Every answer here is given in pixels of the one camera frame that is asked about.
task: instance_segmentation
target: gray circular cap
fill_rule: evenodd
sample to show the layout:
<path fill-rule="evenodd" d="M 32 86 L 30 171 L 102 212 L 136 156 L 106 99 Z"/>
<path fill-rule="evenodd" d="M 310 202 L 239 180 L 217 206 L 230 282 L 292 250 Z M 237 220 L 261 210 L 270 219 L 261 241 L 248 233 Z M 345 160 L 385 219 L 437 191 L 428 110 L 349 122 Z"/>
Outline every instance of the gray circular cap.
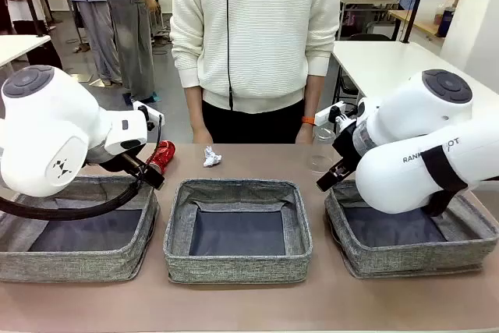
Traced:
<path fill-rule="evenodd" d="M 6 97 L 27 97 L 40 91 L 54 77 L 52 66 L 27 66 L 11 75 L 3 84 L 3 94 Z"/>
<path fill-rule="evenodd" d="M 425 86 L 437 97 L 456 104 L 468 103 L 473 98 L 471 88 L 457 74 L 443 69 L 431 69 L 423 72 Z"/>

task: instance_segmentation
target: sweater cuff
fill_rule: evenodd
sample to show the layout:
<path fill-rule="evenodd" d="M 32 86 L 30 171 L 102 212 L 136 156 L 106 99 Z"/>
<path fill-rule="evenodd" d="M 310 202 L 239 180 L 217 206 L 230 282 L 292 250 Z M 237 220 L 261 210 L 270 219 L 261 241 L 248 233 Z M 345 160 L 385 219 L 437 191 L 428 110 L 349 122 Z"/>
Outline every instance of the sweater cuff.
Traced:
<path fill-rule="evenodd" d="M 200 85 L 197 68 L 179 69 L 180 83 L 184 89 Z"/>
<path fill-rule="evenodd" d="M 322 76 L 327 75 L 327 68 L 329 68 L 329 56 L 307 56 L 309 63 L 309 76 Z"/>

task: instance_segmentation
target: crumpled paper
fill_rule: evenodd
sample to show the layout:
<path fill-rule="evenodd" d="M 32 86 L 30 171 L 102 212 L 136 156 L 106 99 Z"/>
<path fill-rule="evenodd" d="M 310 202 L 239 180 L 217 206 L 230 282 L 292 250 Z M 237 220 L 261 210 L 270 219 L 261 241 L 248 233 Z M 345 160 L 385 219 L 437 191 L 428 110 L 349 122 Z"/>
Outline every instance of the crumpled paper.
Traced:
<path fill-rule="evenodd" d="M 211 146 L 207 146 L 204 149 L 204 157 L 206 160 L 203 163 L 203 167 L 213 167 L 220 163 L 221 155 L 216 155 Z"/>

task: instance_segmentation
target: black chair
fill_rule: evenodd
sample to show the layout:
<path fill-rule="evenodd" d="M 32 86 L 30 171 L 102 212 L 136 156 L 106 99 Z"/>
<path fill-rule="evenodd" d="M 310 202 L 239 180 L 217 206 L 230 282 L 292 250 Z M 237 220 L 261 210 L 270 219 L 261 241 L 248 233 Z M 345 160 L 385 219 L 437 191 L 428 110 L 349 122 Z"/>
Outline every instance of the black chair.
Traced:
<path fill-rule="evenodd" d="M 349 37 L 348 41 L 391 42 L 391 39 L 383 34 L 354 34 Z M 339 66 L 333 93 L 333 104 L 338 103 L 342 99 L 356 100 L 357 95 L 359 95 L 359 90 L 356 85 L 350 77 L 343 76 L 343 68 Z"/>

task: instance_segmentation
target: person in plaid shirt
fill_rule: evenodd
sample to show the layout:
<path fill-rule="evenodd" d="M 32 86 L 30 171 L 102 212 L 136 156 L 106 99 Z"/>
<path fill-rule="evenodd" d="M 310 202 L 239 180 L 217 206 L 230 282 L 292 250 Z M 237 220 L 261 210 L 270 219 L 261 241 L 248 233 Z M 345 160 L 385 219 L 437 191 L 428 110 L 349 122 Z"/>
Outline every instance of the person in plaid shirt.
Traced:
<path fill-rule="evenodd" d="M 43 34 L 48 34 L 44 22 L 44 14 L 40 0 L 32 0 L 37 14 L 37 24 Z M 35 21 L 30 13 L 27 0 L 7 0 L 10 19 L 17 34 L 36 34 Z M 31 65 L 55 66 L 62 69 L 61 59 L 51 41 L 27 52 L 28 62 Z"/>

